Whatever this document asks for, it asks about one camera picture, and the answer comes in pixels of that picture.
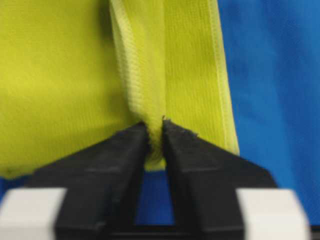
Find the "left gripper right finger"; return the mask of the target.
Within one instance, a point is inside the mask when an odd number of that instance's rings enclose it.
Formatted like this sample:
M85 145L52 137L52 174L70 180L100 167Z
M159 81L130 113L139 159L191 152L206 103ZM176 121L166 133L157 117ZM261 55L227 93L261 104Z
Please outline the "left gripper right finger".
M170 120L163 155L176 225L192 234L243 234L237 188L277 188L265 168L198 137Z

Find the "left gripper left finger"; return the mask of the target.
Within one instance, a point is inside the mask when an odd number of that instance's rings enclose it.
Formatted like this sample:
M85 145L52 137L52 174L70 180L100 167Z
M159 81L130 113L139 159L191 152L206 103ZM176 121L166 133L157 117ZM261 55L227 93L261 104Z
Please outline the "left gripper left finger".
M143 123L45 165L27 188L65 188L57 234L106 234L134 225L149 135Z

